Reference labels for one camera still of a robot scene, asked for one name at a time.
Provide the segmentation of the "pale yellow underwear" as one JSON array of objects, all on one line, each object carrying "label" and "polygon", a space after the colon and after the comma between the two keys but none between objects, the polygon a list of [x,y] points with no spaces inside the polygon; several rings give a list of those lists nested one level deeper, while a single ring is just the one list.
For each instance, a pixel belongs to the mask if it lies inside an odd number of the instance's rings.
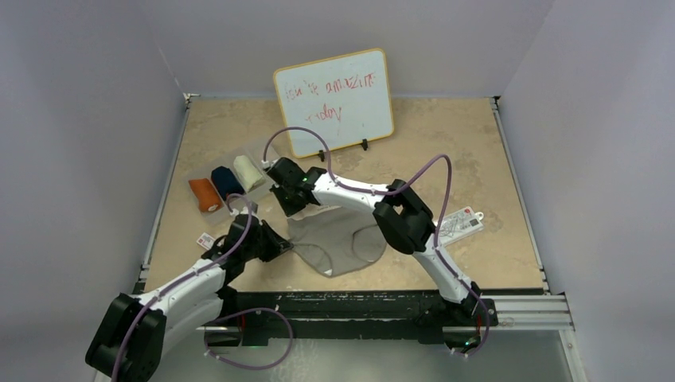
[{"label": "pale yellow underwear", "polygon": [[265,182],[263,174],[246,155],[236,156],[233,161],[236,175],[246,193]]}]

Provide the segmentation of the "grey underwear with beige band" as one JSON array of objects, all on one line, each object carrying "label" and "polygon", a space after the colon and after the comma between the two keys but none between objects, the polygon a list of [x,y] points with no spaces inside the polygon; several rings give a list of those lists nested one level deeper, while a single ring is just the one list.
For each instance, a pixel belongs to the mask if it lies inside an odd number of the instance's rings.
[{"label": "grey underwear with beige band", "polygon": [[328,278],[359,271],[377,262],[387,243],[374,217],[339,207],[287,219],[295,253]]}]

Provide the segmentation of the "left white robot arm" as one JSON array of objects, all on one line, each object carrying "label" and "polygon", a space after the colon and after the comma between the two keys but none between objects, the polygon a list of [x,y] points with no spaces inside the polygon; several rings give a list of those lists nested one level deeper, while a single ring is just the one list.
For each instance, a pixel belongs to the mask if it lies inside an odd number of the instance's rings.
[{"label": "left white robot arm", "polygon": [[121,293],[107,308],[85,362],[113,381],[148,381],[162,356],[209,322],[228,325],[237,315],[230,282],[247,262],[270,262],[292,243],[254,213],[235,217],[226,234],[164,286],[138,295]]}]

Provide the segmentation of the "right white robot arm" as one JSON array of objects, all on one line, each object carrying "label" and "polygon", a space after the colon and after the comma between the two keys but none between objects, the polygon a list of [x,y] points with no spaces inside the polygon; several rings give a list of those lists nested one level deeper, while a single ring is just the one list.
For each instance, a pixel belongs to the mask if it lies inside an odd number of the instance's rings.
[{"label": "right white robot arm", "polygon": [[338,177],[330,168],[302,170],[281,157],[263,161],[263,171],[274,182],[274,193],[287,216],[307,205],[337,206],[373,215],[386,243],[412,256],[427,272],[447,305],[449,318],[465,324],[477,314],[488,315],[476,283],[453,262],[439,238],[440,226],[431,209],[409,182],[396,179],[389,185],[367,184]]}]

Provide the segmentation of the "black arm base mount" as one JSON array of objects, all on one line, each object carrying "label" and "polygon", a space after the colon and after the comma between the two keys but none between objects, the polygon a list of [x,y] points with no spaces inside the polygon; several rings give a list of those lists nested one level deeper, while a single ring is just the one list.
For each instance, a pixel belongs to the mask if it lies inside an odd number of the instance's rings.
[{"label": "black arm base mount", "polygon": [[446,305],[437,290],[238,292],[234,314],[208,325],[237,329],[245,346],[272,338],[411,340],[472,349],[497,326],[497,308],[469,317]]}]

